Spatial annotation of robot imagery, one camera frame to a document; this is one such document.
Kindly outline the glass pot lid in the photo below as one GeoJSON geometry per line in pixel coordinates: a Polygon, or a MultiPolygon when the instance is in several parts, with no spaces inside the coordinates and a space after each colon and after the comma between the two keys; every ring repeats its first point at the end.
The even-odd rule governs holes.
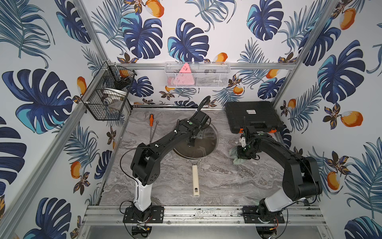
{"type": "Polygon", "coordinates": [[[212,154],[218,145],[218,132],[211,124],[206,129],[201,130],[203,139],[197,139],[195,146],[188,146],[188,141],[182,141],[173,149],[178,156],[188,160],[199,160],[212,154]]]}

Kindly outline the green checkered cloth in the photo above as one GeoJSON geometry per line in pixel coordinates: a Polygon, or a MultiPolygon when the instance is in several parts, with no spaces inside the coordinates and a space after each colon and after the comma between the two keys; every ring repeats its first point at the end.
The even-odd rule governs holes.
{"type": "Polygon", "coordinates": [[[229,150],[229,155],[234,165],[241,165],[247,161],[247,159],[239,157],[238,152],[241,148],[241,146],[236,146],[229,150]]]}

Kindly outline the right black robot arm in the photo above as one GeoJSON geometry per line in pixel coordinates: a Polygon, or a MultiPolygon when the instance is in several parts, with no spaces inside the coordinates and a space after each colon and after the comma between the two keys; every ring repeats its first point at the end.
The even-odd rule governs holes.
{"type": "Polygon", "coordinates": [[[317,198],[322,193],[319,167],[314,158],[289,150],[268,133],[257,132],[253,126],[243,128],[240,142],[236,148],[238,159],[259,160],[258,153],[263,152],[284,169],[282,188],[259,202],[258,211],[262,217],[270,217],[301,199],[317,198]]]}

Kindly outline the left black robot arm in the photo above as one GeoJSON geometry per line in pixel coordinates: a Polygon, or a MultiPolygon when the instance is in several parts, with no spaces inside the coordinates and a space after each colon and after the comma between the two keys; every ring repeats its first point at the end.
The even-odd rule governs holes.
{"type": "Polygon", "coordinates": [[[193,116],[178,120],[170,133],[148,145],[141,143],[135,150],[130,166],[137,185],[133,210],[141,217],[146,218],[151,210],[152,184],[160,175],[162,159],[179,143],[191,142],[200,131],[207,128],[206,124],[210,122],[210,117],[202,112],[202,108],[209,100],[210,96],[205,97],[193,116]]]}

